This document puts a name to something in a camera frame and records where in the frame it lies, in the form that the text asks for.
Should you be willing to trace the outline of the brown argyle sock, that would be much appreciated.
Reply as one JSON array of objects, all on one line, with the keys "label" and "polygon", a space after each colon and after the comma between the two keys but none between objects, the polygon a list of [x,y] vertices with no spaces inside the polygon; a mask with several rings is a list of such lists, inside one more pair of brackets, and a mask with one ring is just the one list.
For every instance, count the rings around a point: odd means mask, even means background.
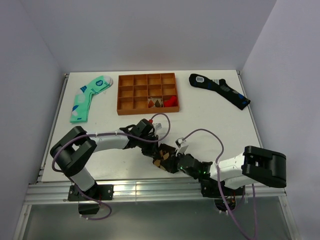
[{"label": "brown argyle sock", "polygon": [[161,143],[158,150],[159,155],[153,158],[153,165],[168,173],[176,173],[178,171],[176,164],[176,148]]}]

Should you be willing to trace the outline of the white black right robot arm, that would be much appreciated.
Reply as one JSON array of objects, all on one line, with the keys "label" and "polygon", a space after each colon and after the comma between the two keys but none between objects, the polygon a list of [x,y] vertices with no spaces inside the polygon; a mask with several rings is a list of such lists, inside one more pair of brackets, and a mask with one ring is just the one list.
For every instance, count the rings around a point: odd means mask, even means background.
[{"label": "white black right robot arm", "polygon": [[180,153],[174,149],[164,154],[160,166],[169,173],[181,171],[201,183],[216,183],[217,191],[227,195],[232,190],[254,183],[285,188],[286,162],[283,153],[246,146],[243,153],[218,163],[201,162],[189,153]]}]

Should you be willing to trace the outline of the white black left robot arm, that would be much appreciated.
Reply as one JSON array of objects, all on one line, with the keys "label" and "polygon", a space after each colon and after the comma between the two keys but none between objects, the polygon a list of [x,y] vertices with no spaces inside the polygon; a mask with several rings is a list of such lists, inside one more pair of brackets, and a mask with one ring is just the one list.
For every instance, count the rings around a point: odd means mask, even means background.
[{"label": "white black left robot arm", "polygon": [[141,148],[143,155],[159,156],[159,137],[147,119],[115,131],[89,134],[81,126],[73,127],[50,150],[50,155],[64,175],[79,187],[79,194],[91,200],[98,193],[97,183],[85,165],[95,152]]}]

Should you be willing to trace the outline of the rolled orange green argyle sock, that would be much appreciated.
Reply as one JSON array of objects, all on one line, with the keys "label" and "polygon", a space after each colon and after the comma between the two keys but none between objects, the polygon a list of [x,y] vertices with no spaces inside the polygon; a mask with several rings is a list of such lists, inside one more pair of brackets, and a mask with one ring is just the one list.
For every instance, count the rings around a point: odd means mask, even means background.
[{"label": "rolled orange green argyle sock", "polygon": [[163,99],[159,97],[150,97],[148,98],[148,108],[162,108]]}]

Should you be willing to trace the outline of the rolled red sock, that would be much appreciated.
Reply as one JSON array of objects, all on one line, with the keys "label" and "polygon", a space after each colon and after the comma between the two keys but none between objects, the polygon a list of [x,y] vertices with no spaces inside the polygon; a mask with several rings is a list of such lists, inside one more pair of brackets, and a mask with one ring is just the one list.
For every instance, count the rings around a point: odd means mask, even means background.
[{"label": "rolled red sock", "polygon": [[164,107],[177,107],[178,106],[178,99],[175,95],[171,96],[168,100],[163,102]]}]

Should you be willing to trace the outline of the wooden compartment tray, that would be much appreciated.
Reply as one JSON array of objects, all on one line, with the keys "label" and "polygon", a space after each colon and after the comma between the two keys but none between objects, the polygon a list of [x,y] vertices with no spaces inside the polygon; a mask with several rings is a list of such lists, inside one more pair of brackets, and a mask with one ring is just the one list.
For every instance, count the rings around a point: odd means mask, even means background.
[{"label": "wooden compartment tray", "polygon": [[[177,97],[178,106],[164,107],[164,101],[171,96]],[[162,98],[163,107],[148,108],[148,98]],[[119,75],[116,111],[119,116],[179,112],[175,73]]]}]

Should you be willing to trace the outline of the mint green patterned sock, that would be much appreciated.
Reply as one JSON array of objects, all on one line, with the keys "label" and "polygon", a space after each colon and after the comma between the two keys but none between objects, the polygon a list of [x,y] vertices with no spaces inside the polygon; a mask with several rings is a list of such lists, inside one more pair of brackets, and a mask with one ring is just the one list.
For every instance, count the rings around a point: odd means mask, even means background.
[{"label": "mint green patterned sock", "polygon": [[88,121],[92,98],[113,85],[114,81],[107,75],[101,75],[80,87],[75,94],[69,122],[72,124]]}]

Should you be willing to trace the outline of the black blue sports sock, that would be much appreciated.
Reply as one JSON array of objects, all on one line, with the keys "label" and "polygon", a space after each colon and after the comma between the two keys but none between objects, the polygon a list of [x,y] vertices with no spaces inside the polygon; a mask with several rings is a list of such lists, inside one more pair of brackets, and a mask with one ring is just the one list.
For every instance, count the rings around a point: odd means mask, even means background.
[{"label": "black blue sports sock", "polygon": [[206,76],[192,73],[188,80],[192,87],[216,92],[240,110],[251,103],[243,94],[231,88],[223,78],[209,79]]}]

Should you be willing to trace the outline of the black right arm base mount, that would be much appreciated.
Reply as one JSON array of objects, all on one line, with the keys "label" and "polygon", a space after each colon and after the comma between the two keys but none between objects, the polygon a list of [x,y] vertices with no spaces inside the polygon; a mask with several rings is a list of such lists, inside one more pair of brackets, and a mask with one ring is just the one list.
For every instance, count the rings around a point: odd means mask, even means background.
[{"label": "black right arm base mount", "polygon": [[237,189],[231,189],[231,188],[225,187],[225,182],[222,181],[220,185],[221,185],[223,196],[225,198],[225,201],[224,201],[220,193],[218,182],[216,180],[213,180],[211,178],[202,179],[202,180],[199,180],[199,183],[201,186],[202,196],[204,198],[214,199],[214,205],[219,211],[226,212],[228,210],[225,205],[225,202],[227,203],[230,210],[233,211],[237,208],[236,197],[241,196],[239,203],[241,203],[244,199],[245,190],[246,190],[244,186],[239,187]]}]

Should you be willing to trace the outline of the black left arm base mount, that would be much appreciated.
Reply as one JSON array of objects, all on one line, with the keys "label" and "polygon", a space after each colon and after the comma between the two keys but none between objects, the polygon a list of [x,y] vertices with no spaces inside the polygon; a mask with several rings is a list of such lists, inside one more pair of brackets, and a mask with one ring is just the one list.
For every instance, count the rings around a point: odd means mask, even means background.
[{"label": "black left arm base mount", "polygon": [[78,212],[85,217],[96,215],[100,210],[102,201],[113,199],[114,186],[112,184],[94,184],[87,191],[81,190],[76,184],[71,185],[67,200],[78,202]]}]

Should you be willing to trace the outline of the aluminium table edge rail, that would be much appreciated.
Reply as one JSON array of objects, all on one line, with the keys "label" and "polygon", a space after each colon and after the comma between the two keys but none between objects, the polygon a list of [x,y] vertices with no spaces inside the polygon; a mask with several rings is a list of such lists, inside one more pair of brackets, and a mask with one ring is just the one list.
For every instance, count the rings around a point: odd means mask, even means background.
[{"label": "aluminium table edge rail", "polygon": [[[111,203],[204,200],[201,185],[192,178],[98,181],[113,185]],[[70,182],[38,182],[27,188],[24,205],[69,204]]]}]

